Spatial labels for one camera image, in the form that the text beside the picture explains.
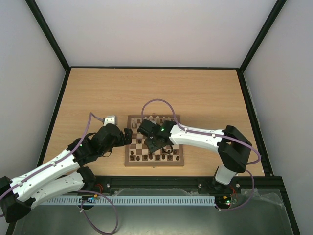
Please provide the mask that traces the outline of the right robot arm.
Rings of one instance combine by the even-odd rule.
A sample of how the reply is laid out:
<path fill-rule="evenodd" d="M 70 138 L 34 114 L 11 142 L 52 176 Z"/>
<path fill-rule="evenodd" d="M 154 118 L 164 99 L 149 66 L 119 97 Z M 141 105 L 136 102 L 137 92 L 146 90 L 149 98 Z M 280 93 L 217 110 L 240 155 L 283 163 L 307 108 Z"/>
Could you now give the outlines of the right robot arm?
<path fill-rule="evenodd" d="M 146 137 L 144 144 L 151 153 L 168 145 L 190 145 L 218 153 L 223 164 L 217 168 L 213 180 L 217 191 L 225 191 L 234 176 L 246 171 L 252 144 L 234 126 L 205 130 L 170 120 L 160 125 L 144 119 L 137 131 Z"/>

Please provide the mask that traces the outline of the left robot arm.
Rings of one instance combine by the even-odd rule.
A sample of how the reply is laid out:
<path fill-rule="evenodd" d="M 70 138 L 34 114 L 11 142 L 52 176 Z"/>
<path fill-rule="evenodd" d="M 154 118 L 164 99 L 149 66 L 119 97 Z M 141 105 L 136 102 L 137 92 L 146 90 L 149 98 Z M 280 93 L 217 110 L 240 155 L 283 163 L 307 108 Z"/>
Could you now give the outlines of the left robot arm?
<path fill-rule="evenodd" d="M 115 147 L 131 144 L 132 134 L 129 128 L 120 130 L 109 123 L 76 139 L 55 158 L 30 172 L 13 179 L 1 177 L 1 216 L 7 223 L 16 222 L 50 198 L 92 189 L 96 178 L 86 164 L 110 154 Z"/>

